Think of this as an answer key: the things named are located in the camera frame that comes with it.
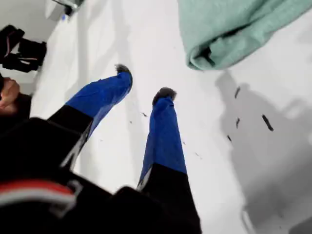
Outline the person's hand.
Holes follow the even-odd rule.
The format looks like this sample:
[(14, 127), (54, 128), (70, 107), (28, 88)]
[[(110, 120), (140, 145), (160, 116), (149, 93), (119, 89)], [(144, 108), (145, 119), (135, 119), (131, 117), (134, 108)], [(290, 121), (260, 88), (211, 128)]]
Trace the person's hand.
[(3, 89), (0, 93), (0, 115), (12, 115), (17, 111), (15, 101), (20, 93), (19, 84), (11, 79), (4, 78)]

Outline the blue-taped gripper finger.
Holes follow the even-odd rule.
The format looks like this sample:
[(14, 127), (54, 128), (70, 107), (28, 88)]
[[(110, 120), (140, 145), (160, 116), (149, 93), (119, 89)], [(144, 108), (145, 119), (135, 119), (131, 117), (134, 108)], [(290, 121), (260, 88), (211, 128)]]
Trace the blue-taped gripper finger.
[(163, 87), (152, 102), (149, 134), (138, 189), (160, 208), (155, 231), (200, 234), (174, 107), (176, 91)]
[(129, 94), (133, 84), (130, 70), (122, 64), (115, 69), (115, 76), (85, 85), (48, 118), (58, 129), (52, 134), (57, 143), (47, 157), (49, 167), (72, 169), (95, 128)]

